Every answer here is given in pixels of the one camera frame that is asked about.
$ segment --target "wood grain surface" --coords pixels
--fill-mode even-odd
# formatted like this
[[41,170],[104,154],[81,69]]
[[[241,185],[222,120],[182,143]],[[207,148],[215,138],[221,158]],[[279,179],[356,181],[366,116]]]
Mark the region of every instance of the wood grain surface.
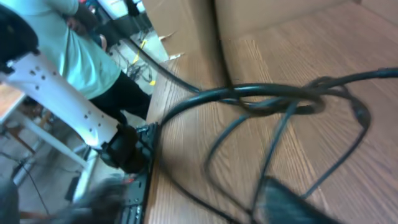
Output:
[[[320,76],[397,66],[398,28],[352,2],[223,42],[235,83],[301,86]],[[216,67],[216,60],[203,53],[170,64],[184,80],[202,88],[219,85]],[[361,81],[348,87],[369,106],[371,129],[357,151],[308,201],[344,223],[397,223],[398,80]],[[159,76],[148,122],[159,121],[189,96]],[[297,193],[305,192],[360,130],[347,102],[325,99],[324,113],[292,118],[272,161],[271,174]],[[201,169],[217,135],[238,116],[239,110],[221,103],[188,110],[163,129],[159,148],[183,186],[246,222],[206,183]],[[211,167],[220,183],[246,205],[278,119],[274,115],[246,121],[225,141]],[[152,181],[147,223],[224,223],[182,196],[158,168]]]
[[23,92],[7,86],[6,84],[0,84],[0,120],[7,115],[9,109],[15,105],[15,103],[24,95]]

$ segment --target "tangled cable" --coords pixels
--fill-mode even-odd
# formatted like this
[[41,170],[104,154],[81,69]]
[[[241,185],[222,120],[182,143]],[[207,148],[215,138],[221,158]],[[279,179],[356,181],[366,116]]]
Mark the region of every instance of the tangled cable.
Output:
[[[212,0],[213,4],[211,5],[211,12],[213,14],[213,20],[216,25],[216,38],[217,40],[221,40],[220,32],[218,28],[218,20],[216,16],[216,6],[215,1]],[[116,30],[123,35],[123,31],[115,27]],[[130,44],[135,50],[139,50],[139,46],[133,42],[130,38],[127,38],[127,41],[130,41]],[[315,113],[320,113],[325,109],[325,102],[323,101],[323,96],[337,96],[340,98],[344,98],[350,102],[351,109],[353,111],[354,117],[357,122],[361,125],[362,131],[358,134],[358,137],[354,140],[349,149],[324,173],[318,180],[313,183],[313,185],[302,195],[302,198],[305,199],[310,196],[322,183],[325,181],[337,168],[339,168],[342,163],[344,163],[347,158],[355,151],[358,147],[364,136],[366,135],[369,126],[371,124],[371,114],[366,107],[366,105],[360,101],[357,97],[353,96],[351,92],[345,87],[346,84],[351,82],[356,82],[360,80],[368,80],[372,78],[398,78],[398,68],[387,68],[380,69],[371,72],[357,73],[353,75],[348,75],[341,78],[330,78],[330,77],[321,77],[318,78],[306,86],[296,87],[296,86],[288,86],[288,85],[278,85],[278,84],[270,84],[270,83],[251,83],[251,84],[243,84],[243,85],[233,85],[231,77],[228,72],[228,67],[226,64],[226,60],[223,53],[223,47],[220,41],[218,41],[217,51],[221,56],[221,75],[223,76],[224,88],[215,88],[212,90],[202,91],[199,88],[184,82],[183,80],[176,77],[174,74],[169,72],[166,68],[159,65],[153,58],[151,58],[145,51],[141,50],[140,57],[146,61],[152,68],[154,68],[157,72],[163,75],[165,78],[168,78],[172,82],[178,84],[184,89],[196,93],[195,96],[180,102],[178,105],[174,106],[162,119],[160,123],[160,129],[164,128],[166,124],[174,118],[176,115],[180,114],[185,110],[189,110],[196,106],[220,101],[222,103],[227,103],[230,105],[240,106],[246,113],[241,115],[236,121],[233,121],[214,141],[209,153],[206,156],[206,159],[203,163],[203,169],[205,171],[205,177],[207,181],[217,189],[223,196],[228,198],[231,202],[233,202],[236,206],[238,206],[244,213],[246,213],[250,217],[251,223],[259,223],[254,218],[254,212],[256,208],[256,202],[259,197],[261,185],[267,180],[267,170],[269,164],[271,163],[272,156],[275,153],[277,143],[283,133],[284,128],[288,120],[292,115],[310,115]],[[270,100],[265,100],[258,103],[249,103],[241,100],[242,97],[246,96],[274,96],[274,98]],[[302,100],[309,100],[312,102],[311,105],[299,106],[299,102]],[[260,172],[260,176],[257,182],[256,190],[252,196],[251,206],[246,208],[238,199],[236,199],[233,195],[227,193],[227,191],[221,186],[211,175],[210,173],[210,164],[219,148],[220,144],[225,140],[225,138],[240,124],[242,124],[245,120],[250,119],[252,117],[259,116],[270,116],[276,113],[283,113],[282,119],[276,126],[274,131],[274,138],[271,142],[271,145],[268,148],[268,153],[265,154],[263,158],[263,167]],[[180,183],[178,183],[171,171],[169,170],[167,164],[163,160],[160,155],[159,158],[160,167],[166,177],[173,183],[173,185],[186,197],[192,199],[197,204],[205,207],[209,211],[219,215],[224,218],[228,223],[241,223],[239,220],[232,217],[230,214],[227,214],[221,211],[218,208],[209,205],[202,199],[198,198],[187,189],[185,189]]]

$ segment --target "black pants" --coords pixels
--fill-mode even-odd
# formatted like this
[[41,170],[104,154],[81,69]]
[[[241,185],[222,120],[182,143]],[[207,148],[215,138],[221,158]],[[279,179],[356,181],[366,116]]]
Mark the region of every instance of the black pants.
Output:
[[121,110],[137,115],[142,119],[147,118],[150,96],[144,93],[125,73],[121,72],[119,78],[105,93],[90,100],[98,109],[107,115],[127,124],[127,118]]

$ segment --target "robotic arm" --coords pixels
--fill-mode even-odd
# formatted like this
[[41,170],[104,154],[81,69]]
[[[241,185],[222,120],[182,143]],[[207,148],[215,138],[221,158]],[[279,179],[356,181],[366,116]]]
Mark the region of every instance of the robotic arm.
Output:
[[38,38],[17,14],[0,5],[0,81],[48,108],[96,149],[107,165],[140,172],[148,158],[136,130],[119,124],[74,89],[37,50]]

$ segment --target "teal t-shirt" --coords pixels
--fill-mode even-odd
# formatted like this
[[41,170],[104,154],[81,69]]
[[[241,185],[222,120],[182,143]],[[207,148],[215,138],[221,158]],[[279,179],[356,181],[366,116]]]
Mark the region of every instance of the teal t-shirt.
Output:
[[121,69],[90,36],[69,29],[62,15],[74,15],[78,0],[0,0],[36,32],[39,50],[87,99],[108,90]]

